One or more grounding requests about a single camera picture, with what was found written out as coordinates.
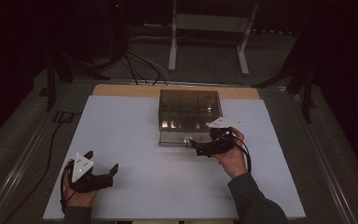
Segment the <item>transparent box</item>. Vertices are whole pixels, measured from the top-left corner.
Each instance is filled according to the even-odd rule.
[[[158,108],[163,147],[189,147],[188,139],[209,142],[208,123],[223,117],[217,91],[161,90]]]

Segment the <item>table leg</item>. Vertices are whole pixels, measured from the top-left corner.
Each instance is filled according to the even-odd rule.
[[[172,42],[171,42],[171,51],[170,51],[170,60],[168,64],[168,70],[174,71],[176,66],[176,0],[173,0],[172,6]]]
[[[245,59],[244,51],[245,51],[246,43],[248,42],[248,39],[249,39],[249,35],[250,35],[251,31],[252,31],[253,22],[255,20],[255,13],[257,12],[257,7],[258,7],[258,5],[254,5],[254,7],[252,9],[252,14],[251,14],[251,16],[250,16],[250,18],[249,18],[249,20],[247,21],[247,24],[246,24],[246,29],[245,29],[245,32],[243,34],[242,43],[237,46],[237,54],[238,54],[238,60],[240,62],[241,73],[244,76],[249,75],[248,64],[247,64],[246,59]]]

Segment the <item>black cable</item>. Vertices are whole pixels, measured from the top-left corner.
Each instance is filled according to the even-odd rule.
[[[136,62],[136,63],[139,63],[139,64],[141,64],[141,65],[144,65],[144,66],[147,66],[147,67],[150,67],[150,68],[156,70],[156,67],[153,67],[153,66],[151,66],[150,64],[139,62],[139,61],[137,61],[137,60],[135,60],[135,59],[133,59],[133,58],[129,58],[129,59],[132,60],[132,61],[134,61],[134,62]]]
[[[133,61],[133,62],[136,62],[136,63],[140,63],[140,64],[142,64],[142,65],[144,65],[144,66],[150,67],[149,64],[141,63],[141,62],[136,61],[136,60],[134,60],[133,58],[129,57],[129,56],[127,55],[127,53],[126,53],[126,56],[127,56],[128,60],[130,60],[130,61]],[[150,83],[147,81],[147,79],[144,78],[144,77],[142,77],[142,76],[138,73],[138,71],[136,71],[136,67],[135,67],[134,65],[132,65],[132,63],[131,63],[130,61],[129,61],[129,65],[132,66],[132,68],[133,68],[133,70],[136,72],[136,74],[137,74],[139,77],[141,77],[141,78],[145,81],[145,84],[147,84],[147,85],[150,86]]]
[[[143,76],[141,76],[138,71],[136,70],[136,67],[132,64],[131,61],[134,61],[132,58],[130,58],[126,53],[124,53],[124,57],[126,58],[127,60],[127,63],[128,63],[128,66],[125,65],[123,62],[121,62],[129,71],[130,73],[132,73],[132,76],[135,78],[135,76],[138,76],[140,77],[144,82],[145,82],[145,85],[149,85],[150,86],[150,83],[147,81],[147,79]]]
[[[129,72],[131,72],[130,68],[129,68],[126,64],[124,64],[123,61],[120,60],[120,62],[121,62],[121,64],[122,64],[125,68],[127,68],[127,70],[128,70]]]
[[[17,211],[19,211],[19,209],[25,204],[25,202],[34,194],[34,192],[37,190],[37,188],[39,188],[40,184],[42,183],[42,181],[46,177],[46,174],[48,173],[49,166],[51,164],[51,154],[52,154],[52,150],[53,150],[53,142],[54,142],[55,135],[57,134],[57,131],[60,129],[60,127],[66,121],[69,121],[69,120],[71,120],[72,118],[74,118],[75,116],[78,116],[78,115],[81,115],[81,113],[77,113],[77,114],[72,115],[71,117],[69,117],[69,118],[65,119],[63,122],[61,122],[56,127],[56,129],[54,130],[54,133],[53,133],[53,135],[51,136],[51,139],[50,139],[50,145],[49,145],[49,149],[48,149],[48,164],[46,165],[45,172],[42,174],[42,177],[36,183],[36,185],[31,190],[31,192],[24,198],[24,200],[22,200],[22,202],[19,205],[17,205],[17,207],[13,210],[13,212],[11,212],[11,214],[2,223],[7,223],[17,213]]]
[[[126,58],[126,59],[127,59],[127,62],[129,62],[129,64],[130,64],[130,60],[129,60],[129,58],[127,57],[127,54],[124,54],[124,58]],[[133,73],[131,66],[130,66],[130,70],[131,70],[131,74],[132,74],[133,79],[135,80],[136,85],[138,85],[138,80],[136,79],[136,76],[135,76],[135,74]]]
[[[246,144],[245,144],[242,140],[240,140],[240,142],[245,146],[246,150],[243,149],[243,147],[238,146],[236,143],[234,143],[234,145],[235,145],[236,147],[239,147],[240,149],[242,149],[243,153],[245,153],[246,162],[248,163],[248,172],[251,173],[251,172],[252,172],[251,154],[249,153],[249,149],[248,149],[248,147],[246,146]]]
[[[65,203],[69,202],[69,200],[71,200],[71,198],[74,197],[75,194],[76,194],[76,191],[74,191],[74,192],[72,193],[72,195],[68,198],[68,200],[65,201]]]
[[[153,65],[153,64],[152,64],[151,62],[149,62],[148,60],[146,60],[146,59],[144,59],[144,58],[142,58],[142,57],[140,57],[140,56],[138,56],[138,55],[132,53],[132,52],[129,51],[129,50],[126,50],[126,51],[127,51],[129,54],[135,56],[136,58],[139,58],[139,59],[145,61],[145,62],[148,63],[152,68],[154,68],[154,70],[156,70],[156,72],[158,73],[158,79],[157,79],[152,85],[155,85],[155,84],[158,82],[159,78],[161,77],[162,80],[164,81],[165,85],[168,86],[168,83],[167,83],[167,81],[165,80],[164,76],[159,72],[159,70],[155,67],[155,65]]]

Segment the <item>person's right hand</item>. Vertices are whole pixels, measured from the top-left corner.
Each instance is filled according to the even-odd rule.
[[[231,128],[232,132],[243,142],[244,135],[235,128]],[[242,142],[239,139],[235,139],[235,144],[238,146],[242,145]],[[243,175],[248,172],[245,164],[245,154],[242,149],[238,147],[233,147],[226,153],[214,154],[213,157],[222,164],[226,173],[231,177],[235,178],[238,175]]]

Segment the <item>finger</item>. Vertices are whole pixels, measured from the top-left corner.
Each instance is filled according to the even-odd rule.
[[[233,127],[231,127],[231,130],[232,130],[232,132],[235,133],[235,135],[237,135],[237,137],[238,137],[241,141],[243,141],[243,139],[245,138],[245,135],[243,135],[243,133],[241,133],[238,129],[233,128]]]

